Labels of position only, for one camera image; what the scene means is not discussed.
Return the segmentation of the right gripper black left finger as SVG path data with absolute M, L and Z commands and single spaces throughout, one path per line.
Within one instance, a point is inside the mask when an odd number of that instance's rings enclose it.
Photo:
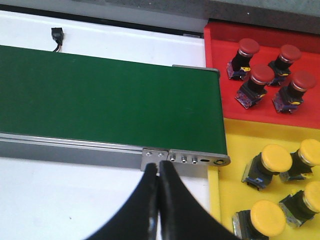
M 89 240 L 154 240 L 158 226 L 157 166 L 149 163 L 127 201 Z

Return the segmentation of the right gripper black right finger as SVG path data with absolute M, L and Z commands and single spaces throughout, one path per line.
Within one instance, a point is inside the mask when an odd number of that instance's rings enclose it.
M 159 163 L 159 212 L 163 240 L 237 240 L 193 197 L 174 165 Z

